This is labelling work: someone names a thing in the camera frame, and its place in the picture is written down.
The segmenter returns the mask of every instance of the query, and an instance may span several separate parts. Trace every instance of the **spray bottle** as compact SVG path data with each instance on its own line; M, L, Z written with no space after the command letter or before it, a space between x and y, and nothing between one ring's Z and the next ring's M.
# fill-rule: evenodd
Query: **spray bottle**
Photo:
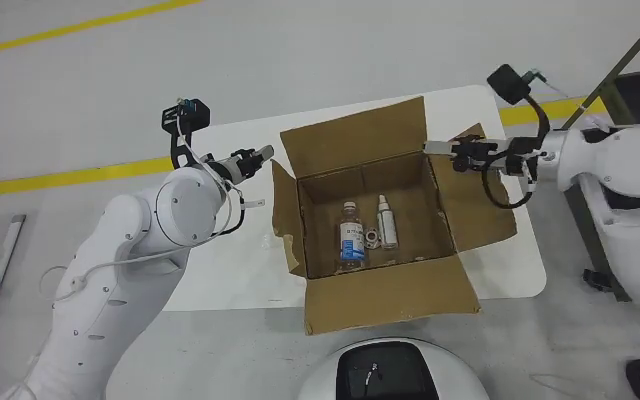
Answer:
M398 247L398 234L396 233L396 222L393 218L393 211L389 208L389 203L387 203L385 195L381 194L378 200L380 243L383 249L395 249Z

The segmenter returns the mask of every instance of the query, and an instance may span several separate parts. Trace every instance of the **cardboard box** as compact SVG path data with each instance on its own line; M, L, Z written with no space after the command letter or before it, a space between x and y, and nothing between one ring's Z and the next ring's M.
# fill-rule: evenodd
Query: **cardboard box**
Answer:
M307 334L479 312L457 253L513 236L515 219L489 202L479 173L454 172L447 157L422 152L422 97L281 139L297 179L273 163L273 228L289 271L307 279ZM490 184L506 201L497 174ZM367 251L364 270L336 275L343 203L355 201L365 229L377 227L379 194L395 214L399 248Z

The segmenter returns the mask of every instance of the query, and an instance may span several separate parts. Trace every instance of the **white nozzle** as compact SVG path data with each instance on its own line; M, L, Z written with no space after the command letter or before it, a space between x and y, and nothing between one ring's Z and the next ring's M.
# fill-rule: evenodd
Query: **white nozzle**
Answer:
M378 196L378 211L384 211L389 209L389 203L387 203L387 198L385 195L381 194Z

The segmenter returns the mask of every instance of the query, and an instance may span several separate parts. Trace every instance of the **small bottle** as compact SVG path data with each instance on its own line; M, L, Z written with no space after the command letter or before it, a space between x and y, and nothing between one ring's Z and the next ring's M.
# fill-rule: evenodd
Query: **small bottle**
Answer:
M378 197L378 231L383 249L395 249L398 247L396 221L393 218L393 211L391 211L389 203L387 203L387 198L383 194Z
M364 268L364 232L356 203L347 201L340 219L339 271Z

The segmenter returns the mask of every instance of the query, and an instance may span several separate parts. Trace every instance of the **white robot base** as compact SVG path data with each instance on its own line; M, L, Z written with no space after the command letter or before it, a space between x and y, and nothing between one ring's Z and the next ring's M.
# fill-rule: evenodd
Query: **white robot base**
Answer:
M317 364L298 400L488 400L473 370L449 351L407 338L352 344Z

